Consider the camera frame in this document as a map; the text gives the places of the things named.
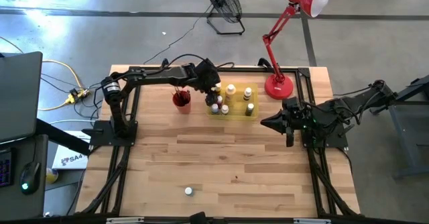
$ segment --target cup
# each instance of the cup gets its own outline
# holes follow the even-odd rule
[[[189,114],[190,113],[190,92],[179,91],[178,93],[174,93],[173,104],[177,107],[177,110],[179,110],[179,113]]]

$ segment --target computer mouse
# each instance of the computer mouse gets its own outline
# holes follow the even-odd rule
[[[40,163],[30,162],[21,172],[19,183],[23,194],[33,194],[39,188]]]

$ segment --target wooden table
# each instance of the wooden table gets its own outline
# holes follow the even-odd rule
[[[111,72],[128,68],[113,65]],[[327,68],[312,67],[310,73],[316,103],[331,99]],[[209,217],[316,216],[300,134],[296,131],[294,147],[287,148],[284,135],[259,123],[281,108],[280,101],[264,92],[269,74],[222,72],[220,76],[228,82],[258,84],[259,116],[255,121],[208,118],[204,95],[196,91],[191,91],[191,114],[181,115],[172,103],[172,86],[141,88],[139,129],[128,163],[121,216],[188,217],[200,211]],[[103,103],[101,118],[109,117],[109,108]],[[111,152],[111,147],[103,147],[90,156],[77,211],[87,207],[104,185]],[[333,186],[359,212],[347,159],[336,149],[328,149],[326,157]],[[184,194],[187,186],[194,189],[193,197]],[[325,189],[320,190],[327,210]]]

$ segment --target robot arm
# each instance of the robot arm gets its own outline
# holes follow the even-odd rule
[[[123,79],[127,83],[121,89],[118,80]],[[206,104],[216,102],[216,93],[212,88],[221,81],[217,68],[209,60],[203,60],[195,66],[189,63],[170,69],[161,68],[156,71],[146,71],[143,67],[130,67],[127,72],[114,72],[101,81],[101,88],[107,104],[110,106],[112,118],[111,125],[117,137],[126,137],[129,133],[130,122],[126,120],[121,110],[122,100],[137,86],[170,84],[176,87],[189,86],[196,91],[206,93]]]
[[[279,133],[286,134],[286,146],[294,145],[294,131],[299,129],[309,133],[311,142],[326,141],[327,137],[336,133],[342,137],[353,125],[351,119],[355,118],[357,124],[361,123],[362,112],[371,107],[380,107],[389,104],[396,98],[383,80],[377,80],[369,89],[354,97],[341,97],[332,99],[319,105],[299,102],[296,97],[284,99],[283,109],[276,115],[261,121],[261,124],[272,128]],[[339,127],[349,125],[343,132],[338,132]]]

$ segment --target gray floor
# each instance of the gray floor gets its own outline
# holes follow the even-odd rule
[[[244,13],[281,13],[286,0],[240,0]],[[0,0],[0,7],[39,7],[97,11],[203,12],[208,0]],[[323,11],[333,15],[429,15],[429,0],[330,0]],[[140,64],[164,49],[188,30],[194,17],[74,17],[0,15],[0,34],[25,52],[42,51],[45,59],[67,62],[88,86],[104,78],[112,64]],[[200,20],[182,41],[153,61],[195,53],[213,62],[234,61],[255,64],[266,57],[261,36],[276,19],[244,18],[247,31],[241,37],[216,35]],[[222,19],[214,22],[223,29],[237,28]],[[384,79],[395,91],[411,80],[429,73],[426,59],[429,26],[427,21],[393,20],[310,20],[310,33],[318,66],[327,66],[335,93],[365,87]],[[300,19],[291,19],[273,43],[283,66],[309,66]],[[0,42],[0,51],[13,47]],[[44,64],[43,72],[72,82],[71,74],[56,64]],[[68,89],[67,85],[58,86]],[[63,101],[64,95],[42,83],[40,106]],[[80,109],[90,115],[90,109]],[[39,112],[46,121],[80,119],[72,107]],[[86,123],[61,123],[61,129],[79,130]],[[387,112],[364,115],[363,125],[348,133],[353,178],[362,214],[370,217],[429,222],[429,176],[395,181],[391,175],[405,166],[393,124]],[[52,162],[56,146],[50,145]],[[63,172],[59,185],[76,182],[80,172]],[[45,210],[65,214],[76,185],[46,192]],[[68,198],[55,198],[65,193]]]

